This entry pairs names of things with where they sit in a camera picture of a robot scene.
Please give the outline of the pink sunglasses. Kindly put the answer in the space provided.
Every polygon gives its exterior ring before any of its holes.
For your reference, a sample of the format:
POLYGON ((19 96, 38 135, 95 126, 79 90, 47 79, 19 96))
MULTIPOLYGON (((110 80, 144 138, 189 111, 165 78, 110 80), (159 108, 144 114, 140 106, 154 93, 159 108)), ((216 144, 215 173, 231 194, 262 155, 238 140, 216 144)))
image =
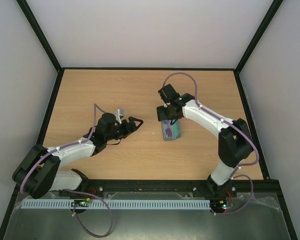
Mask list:
POLYGON ((165 140, 172 140, 174 137, 174 131, 169 120, 162 121, 162 134, 165 140))

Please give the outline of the grey-green glasses case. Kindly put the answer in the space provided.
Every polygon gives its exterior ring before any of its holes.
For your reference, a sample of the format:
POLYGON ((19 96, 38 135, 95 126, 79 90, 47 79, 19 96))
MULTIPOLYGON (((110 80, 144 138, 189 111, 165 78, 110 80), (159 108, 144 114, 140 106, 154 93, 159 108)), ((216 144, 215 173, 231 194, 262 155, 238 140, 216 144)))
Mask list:
POLYGON ((174 141, 181 137, 180 121, 177 120, 171 125, 170 120, 161 121, 162 137, 164 141, 174 141))

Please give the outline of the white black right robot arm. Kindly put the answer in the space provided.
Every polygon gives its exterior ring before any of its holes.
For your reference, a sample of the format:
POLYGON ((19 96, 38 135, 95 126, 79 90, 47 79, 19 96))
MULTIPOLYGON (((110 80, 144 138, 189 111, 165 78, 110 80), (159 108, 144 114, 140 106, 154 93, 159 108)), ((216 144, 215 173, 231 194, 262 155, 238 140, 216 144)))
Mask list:
POLYGON ((240 163, 254 150, 246 121, 220 115, 202 105, 195 96, 189 93, 180 95, 171 84, 159 89, 158 94, 164 102, 156 108, 158 121, 170 121, 173 125, 177 120, 186 118, 217 138, 219 163, 207 178, 207 188, 212 195, 219 196, 240 163))

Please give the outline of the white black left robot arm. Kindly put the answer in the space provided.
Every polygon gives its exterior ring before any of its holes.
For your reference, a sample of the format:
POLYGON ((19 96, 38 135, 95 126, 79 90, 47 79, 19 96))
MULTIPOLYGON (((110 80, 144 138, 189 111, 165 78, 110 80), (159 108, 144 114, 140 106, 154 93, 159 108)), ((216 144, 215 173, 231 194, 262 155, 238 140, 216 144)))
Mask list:
POLYGON ((99 154, 108 141, 127 138, 143 123, 132 116, 121 119, 119 114, 103 113, 100 119, 94 120, 89 132, 74 142, 57 147, 33 146, 12 174, 12 180, 19 185, 22 194, 29 194, 34 199, 50 191, 75 190, 82 177, 74 170, 61 172, 61 167, 99 154))

